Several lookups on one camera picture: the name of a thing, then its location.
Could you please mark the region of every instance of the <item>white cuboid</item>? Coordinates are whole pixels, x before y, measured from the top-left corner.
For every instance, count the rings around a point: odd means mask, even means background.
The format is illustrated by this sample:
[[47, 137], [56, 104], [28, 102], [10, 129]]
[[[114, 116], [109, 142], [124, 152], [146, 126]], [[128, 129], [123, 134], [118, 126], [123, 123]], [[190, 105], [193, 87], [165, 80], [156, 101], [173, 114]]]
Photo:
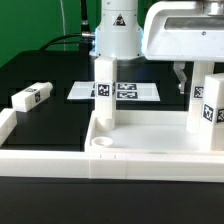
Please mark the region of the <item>white cuboid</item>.
[[117, 59], [99, 57], [95, 60], [95, 111], [98, 129], [109, 131], [115, 126]]
[[212, 74], [214, 62], [194, 62], [189, 113], [186, 129], [190, 133], [198, 133], [203, 105], [205, 76]]
[[0, 147], [17, 125], [14, 109], [3, 109], [0, 113]]
[[199, 148], [224, 150], [224, 73], [207, 75], [200, 119]]
[[37, 82], [29, 86], [11, 97], [13, 109], [20, 112], [28, 112], [50, 97], [52, 89], [53, 85], [50, 82]]

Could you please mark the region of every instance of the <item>black cable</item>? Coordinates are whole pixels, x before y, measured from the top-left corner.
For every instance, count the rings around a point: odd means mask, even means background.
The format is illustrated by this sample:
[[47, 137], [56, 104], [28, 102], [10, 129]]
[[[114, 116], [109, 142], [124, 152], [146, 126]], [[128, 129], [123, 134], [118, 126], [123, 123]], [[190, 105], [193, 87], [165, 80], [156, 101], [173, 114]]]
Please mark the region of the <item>black cable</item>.
[[66, 40], [68, 38], [81, 37], [81, 36], [82, 36], [81, 33], [72, 33], [72, 34], [68, 34], [68, 35], [64, 35], [64, 36], [60, 36], [60, 37], [54, 38], [53, 40], [49, 41], [47, 44], [42, 46], [39, 50], [40, 51], [45, 51], [50, 45], [53, 45], [54, 43], [56, 43], [59, 40]]
[[86, 0], [81, 0], [82, 20], [88, 20]]
[[88, 22], [86, 0], [81, 0], [81, 15], [82, 15], [81, 31], [89, 32], [90, 27], [89, 27], [89, 22]]
[[52, 46], [52, 45], [60, 45], [60, 44], [79, 44], [79, 43], [80, 43], [79, 41], [55, 42], [55, 43], [49, 44], [49, 46]]

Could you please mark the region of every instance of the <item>circular hole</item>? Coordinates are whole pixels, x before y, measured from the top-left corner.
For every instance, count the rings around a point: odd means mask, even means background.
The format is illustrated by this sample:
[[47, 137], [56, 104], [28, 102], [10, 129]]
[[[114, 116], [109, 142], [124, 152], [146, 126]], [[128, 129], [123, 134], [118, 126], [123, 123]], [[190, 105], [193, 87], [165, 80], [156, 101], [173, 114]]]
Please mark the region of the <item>circular hole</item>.
[[91, 143], [93, 147], [106, 148], [113, 144], [113, 140], [108, 137], [96, 137]]

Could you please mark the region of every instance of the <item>white pillar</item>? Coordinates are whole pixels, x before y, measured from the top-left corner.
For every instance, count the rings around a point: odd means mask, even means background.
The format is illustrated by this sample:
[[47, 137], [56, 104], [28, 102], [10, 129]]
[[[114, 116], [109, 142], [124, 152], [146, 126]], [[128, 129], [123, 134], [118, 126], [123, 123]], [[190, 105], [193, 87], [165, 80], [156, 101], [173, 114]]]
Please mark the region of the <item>white pillar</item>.
[[190, 133], [198, 133], [202, 110], [205, 75], [213, 74], [214, 64], [214, 62], [194, 63], [190, 105], [186, 127], [187, 131]]
[[205, 78], [199, 149], [224, 150], [224, 73]]
[[112, 130], [115, 127], [117, 59], [99, 57], [95, 60], [95, 115], [97, 128]]
[[3, 109], [0, 113], [0, 147], [16, 125], [16, 111], [14, 109]]

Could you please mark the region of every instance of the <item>green background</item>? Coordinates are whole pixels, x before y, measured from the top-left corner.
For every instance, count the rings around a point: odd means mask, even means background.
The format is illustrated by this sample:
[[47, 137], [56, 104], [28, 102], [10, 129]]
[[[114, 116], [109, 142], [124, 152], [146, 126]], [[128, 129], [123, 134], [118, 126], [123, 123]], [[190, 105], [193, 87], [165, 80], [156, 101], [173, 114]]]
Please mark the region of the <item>green background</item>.
[[[66, 34], [80, 32], [80, 0], [61, 0], [64, 6]], [[51, 39], [63, 35], [60, 0], [0, 1], [0, 67], [16, 54], [37, 50]], [[139, 0], [138, 22], [143, 27], [152, 0]], [[101, 20], [101, 0], [87, 0], [91, 30]], [[64, 50], [64, 46], [50, 49]], [[75, 50], [75, 46], [66, 50]]]

